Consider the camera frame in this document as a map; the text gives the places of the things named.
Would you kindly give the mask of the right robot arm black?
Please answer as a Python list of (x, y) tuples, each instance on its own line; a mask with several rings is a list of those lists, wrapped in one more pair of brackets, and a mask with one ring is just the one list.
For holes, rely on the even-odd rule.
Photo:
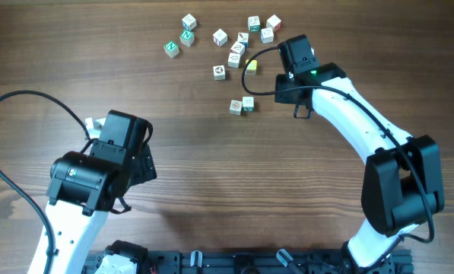
[(278, 44), (284, 74), (278, 75), (275, 100), (304, 105), (327, 119), (365, 164), (361, 206), (365, 220), (345, 244), (352, 271), (369, 272), (412, 231), (428, 225), (445, 205), (440, 150), (428, 135), (413, 137), (370, 105), (335, 63), (320, 65), (304, 35)]

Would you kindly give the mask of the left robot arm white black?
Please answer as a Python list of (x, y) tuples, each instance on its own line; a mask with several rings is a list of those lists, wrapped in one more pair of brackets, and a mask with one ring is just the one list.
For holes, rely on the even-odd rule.
[[(80, 273), (108, 215), (119, 213), (115, 202), (124, 203), (130, 187), (157, 177), (150, 122), (111, 110), (85, 123), (90, 141), (84, 150), (70, 151), (51, 166), (45, 213), (52, 232), (42, 232), (30, 273)], [(55, 245), (47, 266), (50, 235)]]

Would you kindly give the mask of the block red picture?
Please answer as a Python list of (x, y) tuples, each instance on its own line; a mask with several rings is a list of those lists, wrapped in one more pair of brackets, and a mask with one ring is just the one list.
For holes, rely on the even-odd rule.
[(232, 100), (230, 102), (230, 114), (240, 116), (243, 109), (243, 102), (241, 100)]

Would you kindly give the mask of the block green V side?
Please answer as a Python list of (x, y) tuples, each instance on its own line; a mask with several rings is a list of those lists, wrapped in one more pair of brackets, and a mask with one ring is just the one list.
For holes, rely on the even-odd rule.
[(242, 107), (244, 112), (253, 112), (255, 110), (254, 97), (243, 97)]

